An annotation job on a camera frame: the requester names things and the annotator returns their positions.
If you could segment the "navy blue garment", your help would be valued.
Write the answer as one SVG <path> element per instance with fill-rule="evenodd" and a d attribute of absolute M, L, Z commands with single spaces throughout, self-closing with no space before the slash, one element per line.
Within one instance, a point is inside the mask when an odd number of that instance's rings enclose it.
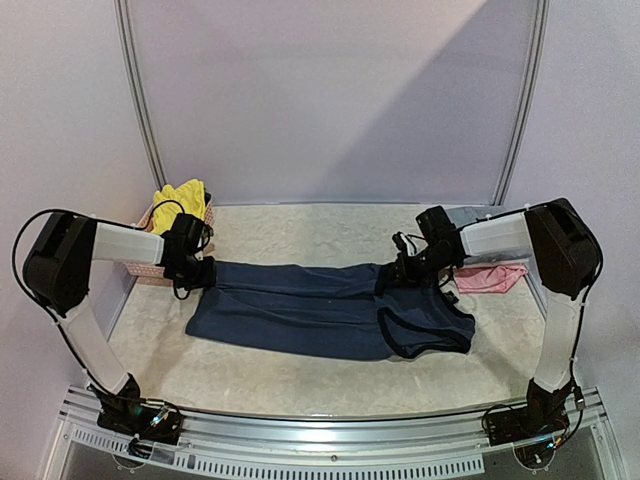
<path fill-rule="evenodd" d="M 466 354 L 475 318 L 434 280 L 386 286 L 388 268 L 220 262 L 187 335 L 236 346 L 354 361 L 412 360 L 425 352 Z"/>

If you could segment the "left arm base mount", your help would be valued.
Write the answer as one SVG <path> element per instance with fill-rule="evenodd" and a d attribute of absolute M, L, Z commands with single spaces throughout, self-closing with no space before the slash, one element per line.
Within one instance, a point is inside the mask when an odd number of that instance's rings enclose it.
<path fill-rule="evenodd" d="M 132 375 L 116 394 L 91 384 L 89 389 L 100 402 L 97 425 L 144 441 L 177 445 L 184 415 L 179 408 L 164 400 L 143 398 Z"/>

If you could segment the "grey blue button shirt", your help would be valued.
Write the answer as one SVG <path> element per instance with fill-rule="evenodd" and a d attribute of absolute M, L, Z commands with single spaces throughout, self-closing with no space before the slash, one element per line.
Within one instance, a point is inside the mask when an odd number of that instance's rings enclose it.
<path fill-rule="evenodd" d="M 523 212 L 496 206 L 464 206 L 449 208 L 446 213 L 461 230 L 465 266 L 515 262 L 532 254 Z"/>

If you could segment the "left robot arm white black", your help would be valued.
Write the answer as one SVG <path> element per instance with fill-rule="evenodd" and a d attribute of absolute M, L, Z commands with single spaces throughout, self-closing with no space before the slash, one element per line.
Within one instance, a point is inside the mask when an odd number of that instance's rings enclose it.
<path fill-rule="evenodd" d="M 131 376 L 109 346 L 90 305 L 93 263 L 157 266 L 177 292 L 210 288 L 216 266 L 203 250 L 212 237 L 211 228 L 186 213 L 178 214 L 161 235 L 63 209 L 46 209 L 32 218 L 44 224 L 24 261 L 12 264 L 16 281 L 51 316 L 91 385 L 118 395 Z"/>

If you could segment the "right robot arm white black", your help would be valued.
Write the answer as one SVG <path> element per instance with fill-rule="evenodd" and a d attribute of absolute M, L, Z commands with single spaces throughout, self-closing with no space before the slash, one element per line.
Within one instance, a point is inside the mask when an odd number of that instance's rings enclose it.
<path fill-rule="evenodd" d="M 444 270 L 523 264 L 543 301 L 544 334 L 529 394 L 566 395 L 575 385 L 575 363 L 586 302 L 604 266 L 592 230 L 566 198 L 488 214 L 458 225 L 450 210 L 433 206 L 416 218 L 424 248 L 398 251 L 382 273 L 380 289 L 412 286 Z"/>

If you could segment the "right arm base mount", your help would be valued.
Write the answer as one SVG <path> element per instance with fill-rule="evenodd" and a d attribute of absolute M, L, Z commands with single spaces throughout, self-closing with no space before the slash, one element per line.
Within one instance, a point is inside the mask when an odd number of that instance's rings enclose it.
<path fill-rule="evenodd" d="M 575 406 L 579 413 L 575 425 L 571 424 L 565 408 L 566 400 L 571 394 L 575 397 Z M 491 446 L 516 443 L 559 432 L 560 437 L 554 440 L 551 446 L 551 449 L 557 449 L 566 443 L 581 425 L 584 408 L 584 395 L 574 378 L 553 392 L 543 389 L 531 380 L 523 407 L 493 405 L 484 412 L 481 426 Z"/>

